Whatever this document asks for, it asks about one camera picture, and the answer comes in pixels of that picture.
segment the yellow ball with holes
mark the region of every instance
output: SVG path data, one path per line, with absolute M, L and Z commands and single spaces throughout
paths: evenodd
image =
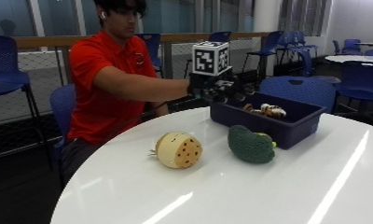
M 188 168 L 201 156 L 201 144 L 188 133 L 171 132 L 158 141 L 156 154 L 166 166 Z

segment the green plush toy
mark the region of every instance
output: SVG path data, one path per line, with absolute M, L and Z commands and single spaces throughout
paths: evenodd
M 235 125 L 228 132 L 228 145 L 235 156 L 252 163 L 267 163 L 275 157 L 276 143 L 265 133 L 253 133 L 245 126 Z

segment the plastic bin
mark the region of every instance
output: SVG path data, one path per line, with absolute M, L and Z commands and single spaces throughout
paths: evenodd
M 260 109 L 261 104 L 279 105 L 288 114 L 281 120 L 268 118 L 245 111 L 245 104 L 252 104 L 255 109 Z M 316 133 L 325 111 L 326 108 L 319 105 L 308 105 L 260 92 L 244 102 L 231 100 L 227 104 L 211 103 L 213 121 L 228 127 L 240 124 L 255 133 L 267 133 L 283 149 L 289 149 Z

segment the red polo shirt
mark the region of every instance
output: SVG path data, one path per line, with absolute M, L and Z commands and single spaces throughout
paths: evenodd
M 82 137 L 88 143 L 100 144 L 108 140 L 108 135 L 114 137 L 140 123 L 136 117 L 143 113 L 146 102 L 115 97 L 94 86 L 94 78 L 107 66 L 120 68 L 127 74 L 158 77 L 148 49 L 136 36 L 127 40 L 123 48 L 107 33 L 100 31 L 98 35 L 74 45 L 70 63 L 76 108 L 67 137 L 70 140 Z

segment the railing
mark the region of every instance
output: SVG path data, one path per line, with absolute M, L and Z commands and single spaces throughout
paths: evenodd
M 232 41 L 244 38 L 261 38 L 261 46 L 269 33 L 233 33 Z M 47 36 L 47 37 L 15 37 L 19 49 L 55 48 L 55 52 L 62 52 L 66 68 L 66 78 L 71 82 L 71 72 L 68 65 L 68 50 L 74 43 L 87 36 Z M 162 34 L 162 58 L 164 77 L 174 78 L 174 44 L 191 43 L 205 40 L 209 34 Z

